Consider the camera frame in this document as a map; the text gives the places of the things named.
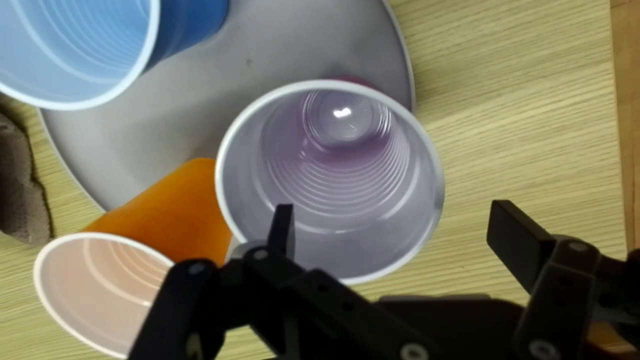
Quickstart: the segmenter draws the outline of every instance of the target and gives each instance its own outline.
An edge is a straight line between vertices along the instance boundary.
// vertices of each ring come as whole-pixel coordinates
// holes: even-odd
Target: orange plastic cup
[[[215,159],[190,159],[84,232],[37,258],[34,284],[50,315],[89,345],[127,358],[175,261],[222,265],[233,244],[215,191]]]

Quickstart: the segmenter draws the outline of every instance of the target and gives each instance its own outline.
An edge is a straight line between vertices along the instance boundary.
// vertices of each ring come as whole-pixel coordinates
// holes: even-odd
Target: wood grain
[[[438,233],[402,269],[358,286],[382,294],[526,294],[484,244],[491,199],[510,198],[553,232],[625,256],[610,4],[585,0],[395,0],[418,108],[446,172]],[[64,172],[32,108],[3,100],[29,127],[58,233],[101,209]],[[37,247],[0,240],[0,358],[104,358],[40,307]],[[246,330],[222,358],[267,358]]]
[[[619,89],[619,132],[625,185],[625,218],[631,247],[640,246],[640,2],[613,2],[613,37]]]

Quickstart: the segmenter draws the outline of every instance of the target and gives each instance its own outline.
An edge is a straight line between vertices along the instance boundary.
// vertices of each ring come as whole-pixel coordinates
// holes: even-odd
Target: blue plastic cup
[[[104,104],[217,33],[229,7],[231,0],[3,0],[0,91],[50,109]]]

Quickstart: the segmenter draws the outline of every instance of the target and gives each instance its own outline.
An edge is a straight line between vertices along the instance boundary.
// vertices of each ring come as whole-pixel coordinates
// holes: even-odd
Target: metal plate
[[[297,79],[342,78],[415,106],[402,36],[382,0],[235,0],[217,37],[144,74],[111,104],[42,109],[79,183],[116,207],[194,155],[217,155],[235,115]]]

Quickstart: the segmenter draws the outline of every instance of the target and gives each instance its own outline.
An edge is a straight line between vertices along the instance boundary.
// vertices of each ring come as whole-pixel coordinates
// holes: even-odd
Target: purple plastic cup
[[[441,159],[397,100],[352,82],[311,79],[253,102],[217,166],[222,214],[241,244],[264,242],[278,204],[297,209],[297,261],[347,284],[412,259],[444,201]]]

